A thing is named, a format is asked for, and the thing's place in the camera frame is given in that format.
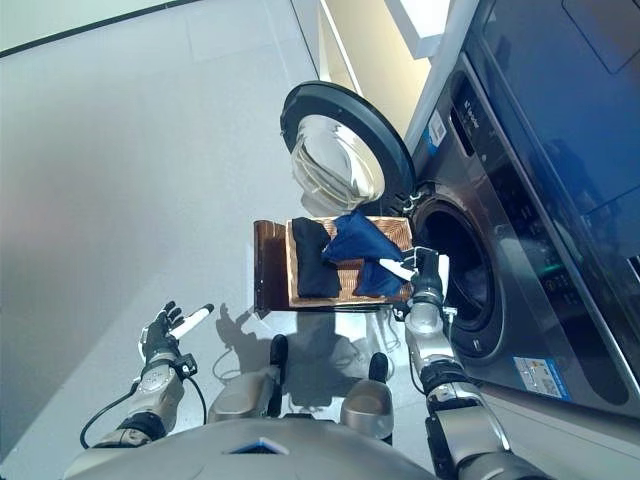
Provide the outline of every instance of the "folded clothing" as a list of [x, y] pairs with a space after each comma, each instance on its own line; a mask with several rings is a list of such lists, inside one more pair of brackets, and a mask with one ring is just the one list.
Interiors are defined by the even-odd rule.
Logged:
[[322, 258], [331, 262], [364, 259], [356, 295], [398, 295], [405, 280], [378, 263], [381, 258], [402, 261], [398, 246], [358, 210], [336, 218], [334, 224], [338, 234], [324, 249]]
[[298, 258], [298, 296], [300, 298], [333, 298], [340, 292], [340, 279], [335, 265], [322, 258], [322, 250], [331, 240], [325, 228], [308, 218], [291, 222]]

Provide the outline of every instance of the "energy label sticker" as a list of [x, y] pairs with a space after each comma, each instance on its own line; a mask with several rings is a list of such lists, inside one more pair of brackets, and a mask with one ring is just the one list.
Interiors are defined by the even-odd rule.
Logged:
[[553, 359], [513, 357], [513, 361], [528, 391], [570, 400]]

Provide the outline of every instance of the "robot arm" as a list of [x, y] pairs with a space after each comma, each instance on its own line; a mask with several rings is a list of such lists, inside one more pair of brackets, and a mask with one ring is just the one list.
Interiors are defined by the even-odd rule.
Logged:
[[439, 275], [448, 262], [434, 250], [416, 250], [417, 273], [405, 319], [411, 362], [420, 374], [427, 399], [429, 450], [435, 473], [443, 479], [548, 479], [543, 472], [511, 452], [507, 436], [480, 391], [455, 360], [445, 336], [445, 322], [455, 309], [446, 308]]

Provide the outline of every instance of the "white label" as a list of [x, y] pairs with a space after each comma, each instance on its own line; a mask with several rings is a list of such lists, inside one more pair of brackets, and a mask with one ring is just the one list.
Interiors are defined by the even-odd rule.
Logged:
[[513, 357], [525, 388], [550, 397], [569, 399], [553, 360]]
[[431, 115], [428, 127], [431, 143], [434, 147], [438, 148], [440, 146], [440, 143], [442, 143], [442, 139], [447, 134], [447, 129], [442, 122], [442, 118], [440, 117], [438, 110], [435, 110], [433, 112], [433, 115]]

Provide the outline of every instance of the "washing machine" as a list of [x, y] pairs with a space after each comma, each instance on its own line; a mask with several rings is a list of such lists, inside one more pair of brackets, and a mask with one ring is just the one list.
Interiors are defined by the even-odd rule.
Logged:
[[451, 258], [473, 378], [640, 418], [640, 9], [481, 1], [414, 152], [354, 93], [281, 116], [312, 213], [405, 215]]

